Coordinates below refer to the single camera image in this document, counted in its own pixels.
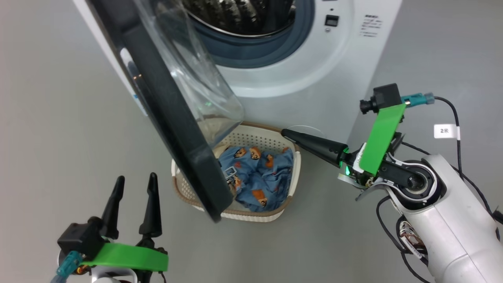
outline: green plastic mount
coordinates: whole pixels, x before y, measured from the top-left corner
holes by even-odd
[[[372,175],[377,173],[388,150],[389,143],[393,139],[396,128],[402,119],[405,108],[405,104],[399,104],[379,110],[367,140],[367,145],[363,150],[360,168]]]
[[[106,243],[93,261],[84,261],[82,264],[159,272],[167,271],[167,262],[167,254],[149,248]]]

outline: blue fabric with cartoon print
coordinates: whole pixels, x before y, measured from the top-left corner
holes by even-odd
[[[231,177],[236,188],[236,201],[251,211],[277,209],[288,195],[292,179],[293,152],[263,152],[256,147],[231,147],[219,158],[222,170],[235,169]]]

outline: white plastic basket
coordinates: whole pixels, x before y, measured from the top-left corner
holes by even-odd
[[[233,130],[219,145],[258,147],[264,151],[281,153],[284,148],[293,151],[292,180],[288,189],[288,196],[281,206],[273,211],[253,212],[240,204],[233,202],[224,210],[222,217],[251,222],[270,222],[277,219],[291,202],[300,174],[299,147],[281,136],[279,129],[253,123],[243,123]],[[198,210],[204,211],[197,195],[187,183],[183,173],[178,169],[175,161],[171,164],[171,174],[175,192],[181,200]]]

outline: washing machine door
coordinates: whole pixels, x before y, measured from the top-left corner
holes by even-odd
[[[212,148],[242,122],[244,110],[181,2],[74,2],[205,210],[220,220],[232,194]]]

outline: wires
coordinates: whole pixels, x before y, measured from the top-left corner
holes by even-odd
[[[458,111],[456,111],[456,107],[454,107],[454,104],[452,104],[449,100],[447,100],[443,97],[436,96],[435,99],[443,101],[451,107],[452,112],[454,113],[454,121],[456,122],[456,126],[458,127],[458,131],[459,131]],[[458,149],[458,170],[459,170],[458,173],[459,173],[459,177],[461,177],[461,180],[463,180],[464,175],[463,175],[463,170],[461,169],[461,140],[459,139],[459,133],[458,133],[458,140],[457,140],[457,149]]]
[[[84,275],[84,274],[88,273],[90,270],[91,270],[91,268],[89,267],[89,265],[84,264],[84,265],[77,267],[77,270],[75,270],[75,273],[77,275]]]
[[[414,277],[419,279],[421,282],[430,283],[428,280],[424,279],[419,274],[417,274],[417,272],[415,272],[414,269],[412,269],[412,267],[410,266],[410,264],[407,261],[407,258],[405,257],[405,253],[401,253],[401,255],[402,255],[403,263],[405,264],[405,266],[407,266],[407,269],[410,271],[410,273],[412,273],[412,275],[414,275]]]
[[[421,282],[424,282],[424,283],[430,283],[429,281],[427,281],[426,279],[422,278],[419,274],[417,274],[414,269],[412,269],[412,267],[410,266],[410,264],[408,263],[407,261],[407,258],[405,257],[405,254],[411,254],[411,252],[407,249],[405,249],[401,244],[398,243],[398,241],[393,237],[393,235],[388,231],[388,229],[386,228],[386,226],[384,225],[384,223],[382,222],[382,219],[381,219],[381,214],[379,212],[379,208],[380,206],[387,200],[391,199],[391,197],[388,195],[388,196],[385,196],[382,200],[380,200],[378,203],[377,203],[377,207],[376,207],[376,215],[377,215],[377,219],[379,220],[379,223],[381,224],[381,227],[382,229],[384,230],[384,232],[386,233],[386,235],[388,235],[389,239],[393,242],[393,244],[396,246],[396,248],[400,251],[400,254],[402,256],[402,259],[403,259],[403,263],[405,264],[405,266],[407,266],[408,270],[410,271],[410,273],[412,273],[412,275],[414,275],[414,277],[416,277],[417,279],[419,279]],[[405,217],[402,216],[398,219],[398,222],[397,222],[397,225],[396,225],[396,232],[398,233],[399,232],[399,227],[400,227],[400,222],[401,220],[403,220]]]
[[[480,189],[475,185],[475,183],[473,183],[472,180],[468,179],[468,177],[466,177],[465,174],[461,173],[461,171],[459,171],[456,167],[454,167],[452,165],[451,165],[451,167],[452,167],[452,169],[454,169],[454,171],[458,172],[460,176],[463,175],[463,177],[468,181],[468,183],[470,183],[470,185],[472,185],[472,187],[477,191],[478,196],[480,196],[480,199],[482,199],[482,202],[484,203],[485,209],[489,212],[490,215],[492,215],[491,208],[489,207],[489,203],[487,202],[487,199],[485,199],[485,196],[482,193],[482,191],[480,191]]]
[[[398,220],[396,221],[396,228],[395,228],[395,231],[396,231],[396,237],[399,238],[399,239],[402,239],[402,236],[405,236],[405,235],[402,235],[402,232],[406,232],[407,229],[403,229],[403,224],[404,223],[407,223],[411,229],[410,232],[413,231],[413,234],[414,236],[416,237],[416,239],[418,240],[418,243],[417,244],[414,244],[412,243],[407,237],[407,241],[408,243],[411,244],[411,247],[407,247],[407,245],[404,243],[405,245],[405,249],[406,250],[409,250],[411,251],[410,253],[417,256],[419,258],[419,260],[424,263],[426,266],[428,266],[429,262],[428,262],[428,259],[426,258],[426,254],[428,254],[427,250],[426,250],[426,246],[424,246],[424,243],[423,243],[423,240],[421,238],[419,238],[416,234],[415,234],[415,230],[413,229],[413,227],[410,225],[410,223],[407,221],[407,219],[405,218],[405,216],[401,216],[400,218],[398,218]]]
[[[162,276],[162,280],[164,280],[164,283],[166,283],[166,276],[164,276],[164,272],[159,272],[159,273]]]
[[[407,220],[400,221],[398,236],[407,238],[414,248],[416,248],[416,246],[425,247],[423,240],[417,235],[415,229]]]
[[[413,149],[413,150],[417,150],[417,151],[419,151],[420,153],[424,153],[424,154],[426,154],[426,155],[431,155],[429,152],[424,151],[424,150],[422,150],[422,149],[420,149],[420,148],[418,148],[418,147],[416,147],[416,146],[413,146],[413,145],[411,145],[411,144],[409,144],[409,143],[406,143],[406,142],[404,142],[404,141],[402,141],[402,145],[404,145],[404,146],[406,146],[406,147],[410,147],[410,148],[411,148],[411,149]]]
[[[387,201],[391,199],[391,196],[387,195],[385,196],[382,200],[380,200],[378,203],[377,203],[377,207],[376,207],[376,215],[377,215],[377,219],[379,220],[379,223],[381,224],[381,227],[382,229],[384,230],[384,232],[386,233],[386,235],[388,235],[389,239],[393,242],[393,244],[395,245],[395,247],[401,252],[405,252],[405,253],[410,253],[410,251],[407,251],[404,249],[404,247],[402,247],[402,245],[400,245],[398,243],[398,241],[393,237],[393,235],[388,231],[388,229],[386,228],[386,226],[384,225],[384,222],[382,222],[382,218],[381,218],[381,213],[379,212],[379,208],[381,207],[381,205]]]

